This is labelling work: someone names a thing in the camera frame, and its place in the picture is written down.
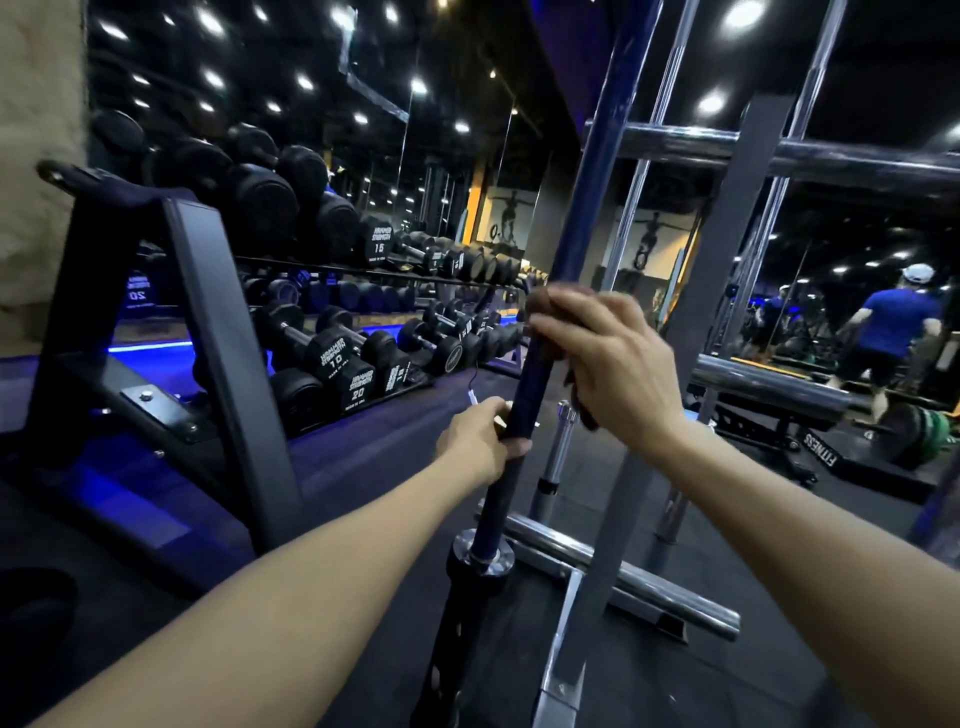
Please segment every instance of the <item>white cap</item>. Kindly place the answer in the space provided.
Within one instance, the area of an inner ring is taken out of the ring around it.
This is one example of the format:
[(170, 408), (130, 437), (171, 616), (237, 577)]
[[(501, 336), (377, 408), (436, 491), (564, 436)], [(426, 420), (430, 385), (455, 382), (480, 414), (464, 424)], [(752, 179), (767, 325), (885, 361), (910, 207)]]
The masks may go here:
[(930, 283), (934, 270), (926, 263), (914, 263), (903, 269), (903, 277), (911, 283)]

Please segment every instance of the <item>metal plate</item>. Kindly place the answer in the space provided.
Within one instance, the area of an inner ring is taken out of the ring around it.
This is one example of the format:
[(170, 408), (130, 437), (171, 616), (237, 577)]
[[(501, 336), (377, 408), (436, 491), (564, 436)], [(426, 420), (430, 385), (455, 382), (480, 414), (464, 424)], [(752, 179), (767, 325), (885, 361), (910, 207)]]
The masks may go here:
[(196, 416), (183, 402), (171, 397), (159, 387), (149, 384), (127, 387), (121, 389), (120, 394), (185, 443), (192, 445), (217, 437), (217, 428), (213, 423)]

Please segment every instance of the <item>blue t-shirt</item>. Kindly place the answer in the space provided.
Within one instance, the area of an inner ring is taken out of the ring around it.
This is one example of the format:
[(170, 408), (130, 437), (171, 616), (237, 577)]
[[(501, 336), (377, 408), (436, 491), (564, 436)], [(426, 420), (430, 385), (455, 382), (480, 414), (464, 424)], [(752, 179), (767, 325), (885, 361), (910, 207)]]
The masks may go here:
[(877, 291), (862, 307), (873, 313), (860, 330), (857, 346), (900, 359), (909, 353), (910, 341), (924, 333), (924, 320), (940, 318), (937, 301), (910, 288)]

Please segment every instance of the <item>hand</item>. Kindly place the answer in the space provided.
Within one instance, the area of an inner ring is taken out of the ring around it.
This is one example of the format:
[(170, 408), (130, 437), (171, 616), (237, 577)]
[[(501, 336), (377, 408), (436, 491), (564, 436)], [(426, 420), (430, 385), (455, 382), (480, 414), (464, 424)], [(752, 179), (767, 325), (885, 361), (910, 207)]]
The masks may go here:
[(640, 454), (667, 445), (686, 423), (677, 369), (673, 350), (647, 325), (637, 302), (561, 285), (545, 290), (554, 308), (579, 323), (535, 313), (530, 326), (566, 354), (579, 402)]
[(453, 418), (437, 441), (434, 460), (445, 458), (457, 469), (469, 468), (469, 489), (490, 485), (503, 474), (508, 460), (530, 451), (530, 441), (500, 440), (500, 427), (493, 418), (510, 413), (510, 405), (500, 397), (490, 397)]

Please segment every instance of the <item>black hex dumbbell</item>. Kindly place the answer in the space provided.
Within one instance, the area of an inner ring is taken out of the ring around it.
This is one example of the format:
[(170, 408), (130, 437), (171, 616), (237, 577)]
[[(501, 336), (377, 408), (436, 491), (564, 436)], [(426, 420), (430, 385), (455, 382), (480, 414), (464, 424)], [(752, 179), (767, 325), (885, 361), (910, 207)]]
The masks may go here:
[(353, 328), (353, 316), (337, 306), (328, 306), (317, 317), (317, 330), (335, 329), (343, 334), (360, 358), (376, 370), (374, 391), (386, 397), (400, 389), (410, 371), (410, 357), (396, 347), (396, 339), (386, 331), (374, 331), (367, 335)]
[(257, 338), (274, 353), (275, 370), (301, 369), (326, 384), (347, 366), (349, 344), (331, 329), (311, 336), (303, 321), (303, 311), (292, 303), (274, 301), (253, 312)]
[(438, 342), (430, 340), (430, 327), (423, 321), (411, 319), (396, 336), (396, 343), (402, 352), (433, 352), (430, 361), (423, 369), (431, 375), (443, 376), (453, 372), (460, 364), (464, 348), (458, 339), (441, 336)]

